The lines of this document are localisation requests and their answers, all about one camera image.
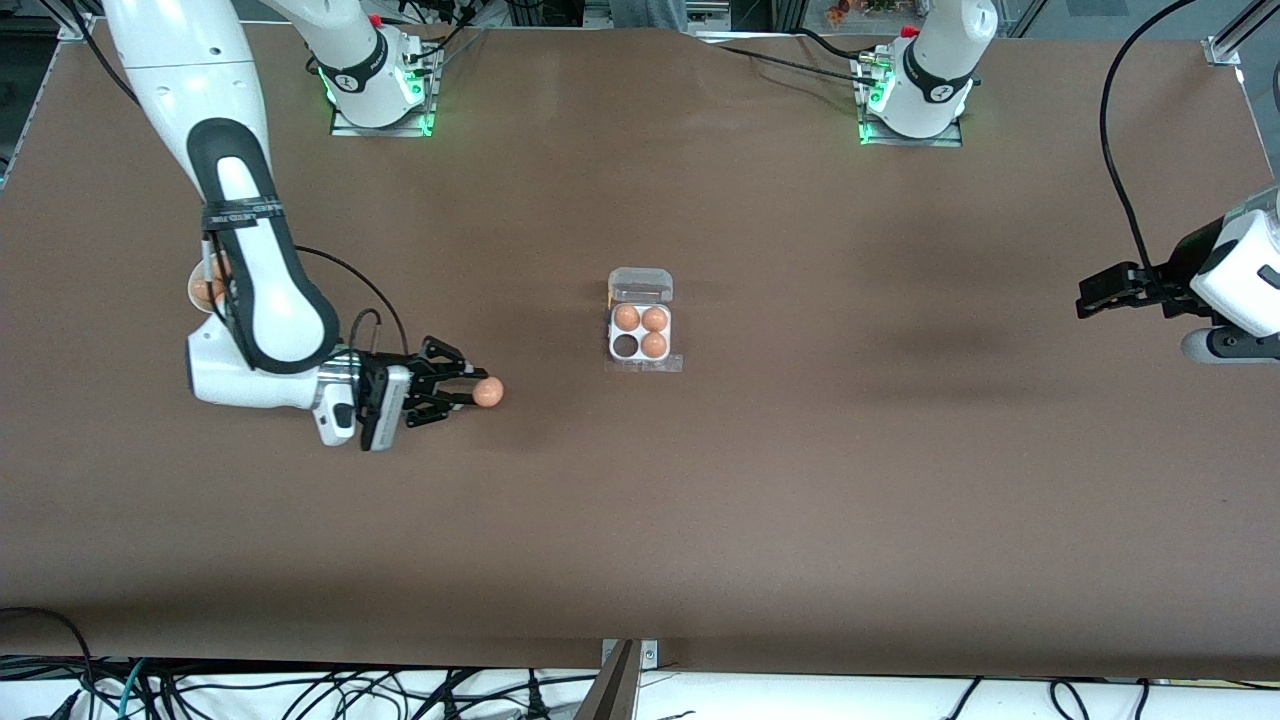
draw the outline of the egg carton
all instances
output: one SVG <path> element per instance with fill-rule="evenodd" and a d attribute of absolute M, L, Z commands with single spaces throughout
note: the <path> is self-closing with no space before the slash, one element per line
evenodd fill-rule
<path fill-rule="evenodd" d="M 671 301 L 675 299 L 675 282 L 671 273 L 662 268 L 617 268 L 609 273 L 609 304 L 604 318 L 608 328 L 608 354 L 611 370 L 622 373 L 678 373 L 684 369 L 684 357 L 672 352 Z M 618 313 L 631 315 L 630 322 L 618 324 Z M 663 322 L 657 331 L 644 324 L 645 313 L 659 313 Z M 650 327 L 657 327 L 650 318 Z M 650 338 L 650 352 L 645 352 L 645 338 Z M 654 351 L 652 343 L 662 347 Z"/>
<path fill-rule="evenodd" d="M 635 310 L 635 328 L 625 329 L 620 325 L 618 314 L 628 314 L 630 310 Z M 650 310 L 658 310 L 663 315 L 662 328 L 658 331 L 649 329 L 646 327 L 649 318 L 653 318 Z M 660 352 L 652 354 L 653 341 L 650 336 L 660 337 Z M 609 356 L 612 356 L 618 363 L 662 363 L 671 356 L 671 309 L 666 305 L 637 305 L 634 302 L 621 302 L 614 305 L 609 310 Z"/>

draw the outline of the wire bundle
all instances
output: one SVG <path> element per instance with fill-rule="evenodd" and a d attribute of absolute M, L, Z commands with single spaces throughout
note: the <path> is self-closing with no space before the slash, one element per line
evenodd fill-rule
<path fill-rule="evenodd" d="M 595 675 L 570 675 L 563 678 L 539 679 L 530 671 L 530 680 L 507 687 L 488 694 L 458 694 L 456 688 L 481 673 L 479 667 L 456 667 L 448 671 L 444 682 L 429 692 L 412 691 L 404 687 L 402 674 L 413 669 L 385 669 L 384 666 L 334 666 L 320 678 L 294 678 L 260 684 L 224 684 L 191 682 L 192 675 L 209 675 L 225 671 L 241 671 L 243 664 L 232 661 L 193 661 L 183 665 L 166 665 L 137 661 L 110 661 L 55 657 L 5 657 L 0 659 L 0 678 L 4 680 L 29 680 L 37 678 L 76 676 L 82 692 L 90 696 L 90 715 L 92 705 L 101 702 L 118 719 L 141 720 L 215 720 L 193 700 L 198 691 L 253 692 L 269 688 L 297 685 L 298 696 L 288 706 L 280 720 L 339 720 L 361 702 L 387 702 L 396 707 L 399 720 L 422 720 L 430 711 L 443 707 L 443 720 L 457 720 L 472 707 L 489 702 L 511 702 L 522 707 L 522 700 L 529 693 L 536 693 L 545 685 L 581 683 L 594 680 Z M 104 685 L 118 683 L 119 691 Z M 325 703 L 337 701 L 333 714 L 319 715 Z"/>

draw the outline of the metal bracket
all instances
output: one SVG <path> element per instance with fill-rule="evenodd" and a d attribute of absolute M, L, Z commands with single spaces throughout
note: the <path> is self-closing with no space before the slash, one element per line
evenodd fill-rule
<path fill-rule="evenodd" d="M 1236 50 L 1276 12 L 1280 12 L 1280 0 L 1249 0 L 1240 14 L 1231 18 L 1217 35 L 1203 41 L 1204 59 L 1211 65 L 1239 65 L 1240 55 Z"/>
<path fill-rule="evenodd" d="M 604 641 L 600 648 L 600 666 L 603 667 L 609 661 L 609 655 L 613 648 L 622 641 Z M 657 670 L 658 669 L 658 641 L 640 641 L 640 669 L 641 670 Z"/>
<path fill-rule="evenodd" d="M 50 13 L 54 20 L 58 23 L 58 41 L 59 42 L 84 42 L 84 33 L 79 31 L 77 24 L 67 24 L 67 18 L 58 13 Z M 81 19 L 84 22 L 84 27 L 93 28 L 93 14 L 81 13 Z"/>
<path fill-rule="evenodd" d="M 1201 40 L 1201 47 L 1204 49 L 1204 60 L 1211 65 L 1239 65 L 1240 54 L 1235 50 L 1226 53 L 1225 55 L 1219 55 L 1219 45 L 1215 42 L 1215 37 L 1211 35 L 1204 40 Z"/>

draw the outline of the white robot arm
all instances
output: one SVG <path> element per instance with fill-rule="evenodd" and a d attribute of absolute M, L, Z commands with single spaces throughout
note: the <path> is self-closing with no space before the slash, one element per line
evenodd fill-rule
<path fill-rule="evenodd" d="M 419 45 L 394 28 L 376 28 L 358 0 L 269 4 L 308 41 L 349 120 L 384 126 L 421 102 L 406 87 L 412 60 L 402 53 Z M 406 397 L 417 407 L 411 424 L 472 404 L 470 396 L 438 395 L 435 383 L 488 375 L 438 341 L 429 338 L 413 356 L 339 345 L 337 313 L 302 269 L 275 195 L 262 92 L 230 0 L 105 6 L 138 104 L 205 201 L 206 279 L 215 261 L 229 265 L 228 291 L 187 337 L 196 397 L 310 409 L 325 445 L 353 437 L 358 421 L 365 450 L 390 446 Z"/>
<path fill-rule="evenodd" d="M 918 36 L 884 49 L 891 73 L 868 110 L 901 136 L 937 136 L 964 113 L 974 69 L 998 26 L 991 0 L 938 0 Z"/>

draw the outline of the black strap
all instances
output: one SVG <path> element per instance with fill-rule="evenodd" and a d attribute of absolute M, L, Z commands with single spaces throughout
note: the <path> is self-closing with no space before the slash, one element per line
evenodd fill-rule
<path fill-rule="evenodd" d="M 337 85 L 343 92 L 364 92 L 369 78 L 380 73 L 383 65 L 387 64 L 387 36 L 380 32 L 374 32 L 374 36 L 378 37 L 378 45 L 374 47 L 372 54 L 349 68 L 334 68 L 319 63 L 320 70 L 329 78 L 329 82 Z"/>
<path fill-rule="evenodd" d="M 259 220 L 283 218 L 284 204 L 274 195 L 244 200 L 210 200 L 200 214 L 205 232 L 233 231 L 253 227 Z"/>
<path fill-rule="evenodd" d="M 933 105 L 941 105 L 955 97 L 957 92 L 964 90 L 964 86 L 974 73 L 974 70 L 969 70 L 963 77 L 952 79 L 943 79 L 929 73 L 915 60 L 914 40 L 906 46 L 906 53 L 902 54 L 902 68 L 906 70 L 906 77 L 911 78 L 911 83 L 924 94 L 924 101 Z"/>

